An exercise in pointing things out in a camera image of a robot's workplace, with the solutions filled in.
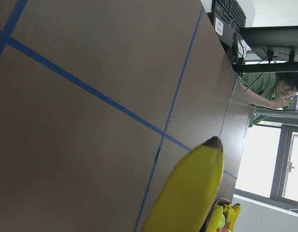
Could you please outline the yellow banana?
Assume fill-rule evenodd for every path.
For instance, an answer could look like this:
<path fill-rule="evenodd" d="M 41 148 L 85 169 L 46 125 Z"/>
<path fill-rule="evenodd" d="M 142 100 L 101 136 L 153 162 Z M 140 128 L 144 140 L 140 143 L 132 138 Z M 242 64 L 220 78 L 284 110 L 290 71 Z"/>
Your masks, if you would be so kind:
<path fill-rule="evenodd" d="M 237 220 L 238 215 L 240 214 L 241 205 L 239 203 L 234 204 L 222 204 L 223 214 L 226 220 L 226 228 L 231 232 L 234 231 L 234 225 Z"/>
<path fill-rule="evenodd" d="M 219 189 L 223 161 L 223 146 L 217 136 L 184 155 L 169 175 L 142 230 L 200 231 Z"/>

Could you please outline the brown wicker basket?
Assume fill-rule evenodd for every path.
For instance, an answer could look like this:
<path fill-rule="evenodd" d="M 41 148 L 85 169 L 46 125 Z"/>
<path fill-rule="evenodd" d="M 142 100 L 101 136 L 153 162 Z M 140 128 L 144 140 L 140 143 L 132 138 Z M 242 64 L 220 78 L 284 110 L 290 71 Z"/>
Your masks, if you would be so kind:
<path fill-rule="evenodd" d="M 223 207 L 224 204 L 225 205 L 230 205 L 231 202 L 229 200 L 225 199 L 225 198 L 218 198 L 214 201 L 214 203 L 213 203 L 213 205 L 212 205 L 212 207 L 209 211 L 209 214 L 206 217 L 205 222 L 204 222 L 203 226 L 200 229 L 200 232 L 210 232 L 209 226 L 212 223 L 214 224 L 215 222 L 219 223 L 219 221 L 220 221 L 219 217 L 216 213 L 214 213 L 214 211 L 215 211 L 216 207 L 218 207 L 218 206 Z"/>

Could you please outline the black label printer box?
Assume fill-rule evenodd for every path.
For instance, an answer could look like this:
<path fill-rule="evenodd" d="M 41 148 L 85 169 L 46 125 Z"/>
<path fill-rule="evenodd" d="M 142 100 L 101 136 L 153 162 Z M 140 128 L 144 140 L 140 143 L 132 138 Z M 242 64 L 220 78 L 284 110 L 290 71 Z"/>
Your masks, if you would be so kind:
<path fill-rule="evenodd" d="M 226 46 L 232 48 L 234 43 L 234 32 L 235 29 L 232 25 L 233 21 L 226 22 L 219 14 L 214 12 L 213 26 L 214 30 L 221 42 Z"/>

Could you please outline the yellow starfruit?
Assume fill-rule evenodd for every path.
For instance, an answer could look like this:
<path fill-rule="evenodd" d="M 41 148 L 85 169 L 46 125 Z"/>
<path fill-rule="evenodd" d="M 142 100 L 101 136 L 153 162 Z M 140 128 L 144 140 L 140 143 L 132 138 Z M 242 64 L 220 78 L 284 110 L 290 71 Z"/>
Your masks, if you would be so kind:
<path fill-rule="evenodd" d="M 223 214 L 224 210 L 223 207 L 220 205 L 215 205 L 211 217 L 209 219 L 209 224 L 208 224 L 208 232 L 215 232 L 217 231 L 217 225 L 219 223 L 219 220 Z"/>

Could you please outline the person in green shirt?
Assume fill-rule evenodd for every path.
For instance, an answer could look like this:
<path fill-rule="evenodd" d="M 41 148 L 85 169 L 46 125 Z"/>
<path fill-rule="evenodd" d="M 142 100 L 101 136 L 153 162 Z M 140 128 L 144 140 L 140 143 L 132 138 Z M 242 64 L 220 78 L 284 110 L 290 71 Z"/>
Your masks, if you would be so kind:
<path fill-rule="evenodd" d="M 245 73 L 239 84 L 250 104 L 279 109 L 288 107 L 287 99 L 298 94 L 298 72 Z"/>

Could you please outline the green pear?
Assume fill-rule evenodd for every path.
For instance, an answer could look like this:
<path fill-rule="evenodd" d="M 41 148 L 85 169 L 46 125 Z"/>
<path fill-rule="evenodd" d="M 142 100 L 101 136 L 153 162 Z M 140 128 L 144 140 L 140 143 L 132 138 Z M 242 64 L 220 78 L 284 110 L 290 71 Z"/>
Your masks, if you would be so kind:
<path fill-rule="evenodd" d="M 226 223 L 226 221 L 225 221 L 225 216 L 224 216 L 224 214 L 222 214 L 222 216 L 221 216 L 221 218 L 220 218 L 220 220 L 219 220 L 219 223 L 218 223 L 218 225 L 217 225 L 217 229 L 219 230 L 219 229 L 222 229 L 224 226 L 225 226 L 225 223 Z"/>

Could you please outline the black keyboard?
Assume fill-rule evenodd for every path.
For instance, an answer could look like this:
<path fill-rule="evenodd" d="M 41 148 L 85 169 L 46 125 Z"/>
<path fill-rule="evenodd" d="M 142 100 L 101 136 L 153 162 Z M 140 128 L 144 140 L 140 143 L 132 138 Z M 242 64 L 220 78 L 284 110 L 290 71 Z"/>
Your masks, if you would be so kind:
<path fill-rule="evenodd" d="M 211 9 L 225 21 L 234 21 L 237 26 L 245 27 L 246 15 L 236 0 L 213 0 Z"/>

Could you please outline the black monitor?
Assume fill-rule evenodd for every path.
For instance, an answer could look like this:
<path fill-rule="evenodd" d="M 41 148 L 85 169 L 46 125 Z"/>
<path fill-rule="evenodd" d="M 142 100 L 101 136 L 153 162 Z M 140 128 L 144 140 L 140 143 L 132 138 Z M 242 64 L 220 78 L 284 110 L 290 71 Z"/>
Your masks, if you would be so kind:
<path fill-rule="evenodd" d="M 234 64 L 236 73 L 298 73 L 298 26 L 240 28 L 251 50 L 267 64 Z"/>

